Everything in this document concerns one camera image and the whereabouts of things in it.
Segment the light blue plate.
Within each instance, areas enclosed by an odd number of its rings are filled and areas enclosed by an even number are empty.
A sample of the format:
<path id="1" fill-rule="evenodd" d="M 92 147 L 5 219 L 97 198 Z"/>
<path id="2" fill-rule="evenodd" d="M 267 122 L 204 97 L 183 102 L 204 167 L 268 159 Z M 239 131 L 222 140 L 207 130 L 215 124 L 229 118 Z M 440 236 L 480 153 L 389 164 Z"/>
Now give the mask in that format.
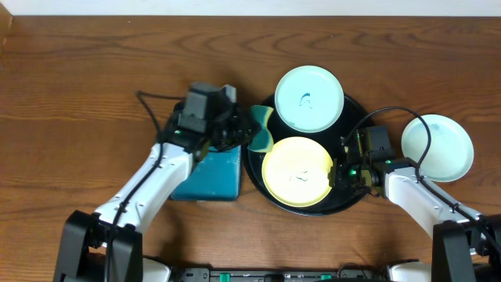
<path id="1" fill-rule="evenodd" d="M 462 178 L 474 160 L 474 147 L 464 128 L 453 119 L 427 114 L 405 127 L 401 147 L 405 157 L 418 161 L 427 145 L 427 125 L 431 146 L 421 165 L 421 173 L 435 182 L 447 183 Z"/>
<path id="2" fill-rule="evenodd" d="M 279 80 L 275 107 L 282 121 L 292 129 L 321 132 L 340 117 L 344 91 L 338 79 L 322 67 L 295 67 Z"/>

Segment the yellow plate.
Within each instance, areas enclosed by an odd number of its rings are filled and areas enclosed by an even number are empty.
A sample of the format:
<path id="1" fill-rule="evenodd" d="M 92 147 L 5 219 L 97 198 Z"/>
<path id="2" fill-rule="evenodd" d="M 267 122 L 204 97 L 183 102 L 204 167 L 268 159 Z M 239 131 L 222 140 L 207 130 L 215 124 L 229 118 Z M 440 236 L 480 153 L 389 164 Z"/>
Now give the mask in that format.
<path id="1" fill-rule="evenodd" d="M 312 139 L 295 136 L 275 143 L 261 166 L 267 191 L 278 202 L 306 208 L 322 201 L 332 190 L 333 159 Z"/>

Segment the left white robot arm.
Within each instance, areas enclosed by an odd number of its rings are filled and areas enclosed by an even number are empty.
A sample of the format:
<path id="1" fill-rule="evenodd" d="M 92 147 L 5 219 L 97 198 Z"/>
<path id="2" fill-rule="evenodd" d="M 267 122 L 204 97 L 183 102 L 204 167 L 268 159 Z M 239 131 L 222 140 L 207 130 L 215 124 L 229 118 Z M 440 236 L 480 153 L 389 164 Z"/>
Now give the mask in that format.
<path id="1" fill-rule="evenodd" d="M 55 281 L 167 281 L 171 269 L 142 252 L 150 223 L 210 148 L 249 143 L 260 125 L 241 110 L 220 114 L 175 111 L 140 169 L 92 214 L 74 211 L 63 226 Z"/>

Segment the green yellow sponge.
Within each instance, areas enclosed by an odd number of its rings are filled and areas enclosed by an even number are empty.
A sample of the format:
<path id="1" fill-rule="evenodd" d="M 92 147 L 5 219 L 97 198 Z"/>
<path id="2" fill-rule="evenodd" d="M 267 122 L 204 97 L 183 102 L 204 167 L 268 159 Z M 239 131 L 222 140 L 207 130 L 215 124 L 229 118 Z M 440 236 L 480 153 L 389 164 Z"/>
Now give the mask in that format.
<path id="1" fill-rule="evenodd" d="M 250 107 L 251 117 L 259 124 L 259 131 L 254 136 L 247 149 L 256 153 L 268 153 L 272 150 L 274 141 L 268 129 L 269 118 L 274 109 L 272 107 L 254 105 Z"/>

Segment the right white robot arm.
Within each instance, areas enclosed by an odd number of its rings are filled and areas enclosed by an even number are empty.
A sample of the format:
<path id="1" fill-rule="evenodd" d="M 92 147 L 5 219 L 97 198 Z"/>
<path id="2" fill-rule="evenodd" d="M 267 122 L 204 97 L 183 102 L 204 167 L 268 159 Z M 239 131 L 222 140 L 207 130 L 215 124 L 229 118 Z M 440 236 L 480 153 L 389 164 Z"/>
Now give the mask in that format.
<path id="1" fill-rule="evenodd" d="M 336 189 L 377 193 L 407 212 L 432 239 L 432 262 L 387 268 L 392 281 L 498 281 L 500 217 L 486 216 L 447 194 L 404 158 L 349 158 L 328 172 Z"/>

